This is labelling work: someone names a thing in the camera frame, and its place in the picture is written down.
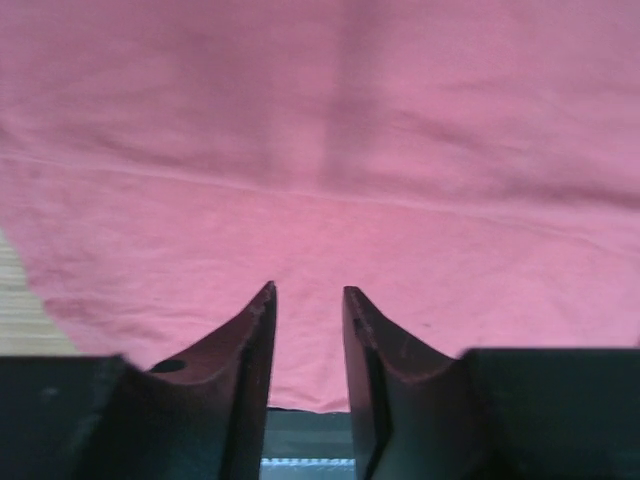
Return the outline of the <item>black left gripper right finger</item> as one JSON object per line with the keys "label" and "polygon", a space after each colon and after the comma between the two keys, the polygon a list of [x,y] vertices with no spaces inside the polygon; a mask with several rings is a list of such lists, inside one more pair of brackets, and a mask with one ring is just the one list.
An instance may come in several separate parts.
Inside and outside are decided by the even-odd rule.
{"label": "black left gripper right finger", "polygon": [[343,291],[343,343],[359,479],[502,479],[466,365]]}

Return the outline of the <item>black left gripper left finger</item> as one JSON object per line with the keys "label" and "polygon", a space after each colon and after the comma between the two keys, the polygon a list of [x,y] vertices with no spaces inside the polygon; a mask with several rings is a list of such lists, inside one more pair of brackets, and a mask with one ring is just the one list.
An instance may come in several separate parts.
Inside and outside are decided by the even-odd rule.
{"label": "black left gripper left finger", "polygon": [[150,370],[105,361],[72,478],[258,478],[276,314],[269,281],[234,318]]}

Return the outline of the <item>pink t shirt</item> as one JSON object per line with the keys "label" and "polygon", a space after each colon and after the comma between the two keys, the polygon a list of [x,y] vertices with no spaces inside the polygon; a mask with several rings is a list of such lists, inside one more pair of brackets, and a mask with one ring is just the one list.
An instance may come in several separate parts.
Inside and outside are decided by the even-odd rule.
{"label": "pink t shirt", "polygon": [[346,285],[451,355],[636,344],[639,5],[5,1],[1,228],[144,367],[274,281],[283,408],[346,409]]}

